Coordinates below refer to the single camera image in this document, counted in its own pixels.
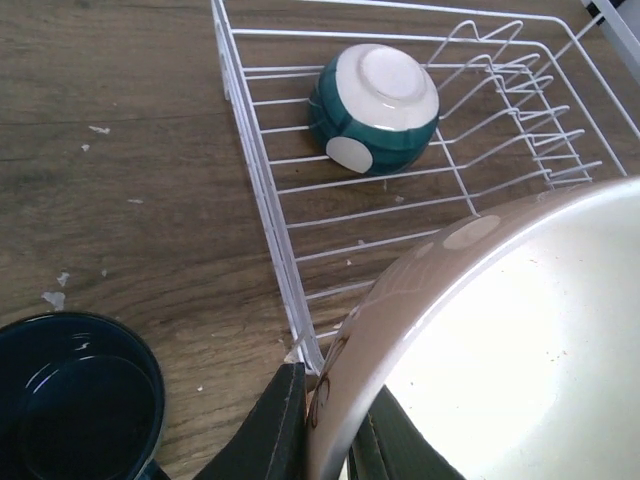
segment mug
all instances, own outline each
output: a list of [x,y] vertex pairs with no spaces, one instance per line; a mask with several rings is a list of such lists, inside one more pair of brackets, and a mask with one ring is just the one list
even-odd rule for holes
[[390,175],[408,168],[438,125],[438,90],[401,50],[360,44],[323,69],[309,99],[310,130],[345,168]]
[[0,329],[2,480],[168,480],[158,362],[124,325],[58,312]]
[[637,477],[639,219],[626,178],[495,207],[403,255],[329,350],[305,478],[337,478],[383,387],[465,478]]

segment white paint chip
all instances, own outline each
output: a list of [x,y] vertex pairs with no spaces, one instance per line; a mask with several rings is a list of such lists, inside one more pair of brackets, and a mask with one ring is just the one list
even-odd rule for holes
[[109,135],[111,129],[109,127],[94,127],[93,125],[89,125],[89,128],[96,133],[101,133],[103,135]]
[[298,353],[296,352],[295,348],[291,350],[289,353],[287,353],[287,355],[284,357],[284,363],[298,363],[298,362],[299,362]]
[[69,280],[70,276],[71,275],[68,272],[61,272],[60,276],[56,278],[56,280],[58,280],[58,283],[61,287],[64,287],[67,284],[67,280]]
[[53,305],[56,312],[64,310],[64,300],[67,296],[62,292],[44,292],[40,298]]

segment bowl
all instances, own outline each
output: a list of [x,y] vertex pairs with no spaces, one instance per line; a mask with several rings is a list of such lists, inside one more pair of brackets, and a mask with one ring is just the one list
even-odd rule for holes
[[354,172],[390,175],[406,169],[438,125],[438,92],[406,53],[385,45],[347,48],[322,70],[309,98],[316,142]]
[[305,478],[336,478],[383,386],[465,478],[636,478],[638,218],[627,178],[496,207],[407,252],[331,346]]

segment wood grain surface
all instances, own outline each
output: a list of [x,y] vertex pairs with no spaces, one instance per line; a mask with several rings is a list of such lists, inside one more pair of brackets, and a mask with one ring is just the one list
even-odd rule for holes
[[[483,3],[496,8],[499,2]],[[456,4],[478,6],[471,0]],[[227,8],[237,26],[413,33],[444,28],[428,16],[380,9],[358,13],[280,0],[228,0]],[[572,0],[516,0],[508,8],[555,13],[575,30],[589,18]],[[528,34],[552,45],[563,42],[555,28]],[[246,66],[319,65],[341,46],[344,42],[240,42]],[[611,47],[597,31],[585,46],[640,118],[638,86]],[[563,62],[591,104],[606,106],[580,60],[567,55]],[[308,88],[300,81],[252,86],[256,100],[305,96]],[[566,91],[558,83],[550,96],[561,103]],[[469,106],[465,121],[496,108],[486,98]],[[629,171],[640,173],[637,141],[619,119],[598,110]],[[263,128],[304,122],[300,106],[265,107],[258,115]],[[567,116],[567,122],[571,128],[585,123],[580,116]],[[95,132],[92,126],[110,131]],[[507,128],[495,126],[456,154],[472,158],[512,133]],[[602,155],[593,136],[580,142],[585,158]],[[315,151],[299,133],[269,137],[267,149],[272,159]],[[518,152],[470,171],[465,182],[480,191],[530,168],[514,161]],[[445,160],[432,150],[421,162]],[[174,479],[192,478],[233,435],[289,342],[233,115],[223,97],[209,3],[0,2],[0,168],[0,324],[50,310],[41,295],[63,292],[66,308],[109,315],[137,330],[166,375],[169,420],[158,459]],[[278,188],[349,178],[328,162],[278,168]],[[613,174],[602,168],[596,176]],[[539,188],[533,182],[507,189],[479,207]],[[398,196],[417,201],[457,189],[452,176],[442,175],[389,182],[386,190],[372,183],[284,195],[282,204],[287,220],[296,222],[382,208]],[[309,255],[384,239],[399,225],[407,232],[436,228],[467,213],[463,202],[453,202],[348,227],[294,230],[292,242],[298,255]],[[305,288],[312,293],[375,278],[409,246],[305,262]],[[56,280],[61,272],[70,275],[64,287]],[[331,329],[360,295],[312,302],[318,326]]]

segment white polka dot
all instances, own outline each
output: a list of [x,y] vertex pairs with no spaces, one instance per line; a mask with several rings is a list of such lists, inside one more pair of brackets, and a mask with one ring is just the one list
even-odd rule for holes
[[449,250],[460,250],[476,243],[481,238],[487,236],[500,223],[497,215],[480,217],[477,220],[467,223],[449,235],[443,242],[444,248]]
[[343,167],[357,173],[365,173],[373,165],[373,156],[369,149],[353,138],[332,138],[327,143],[327,155]]

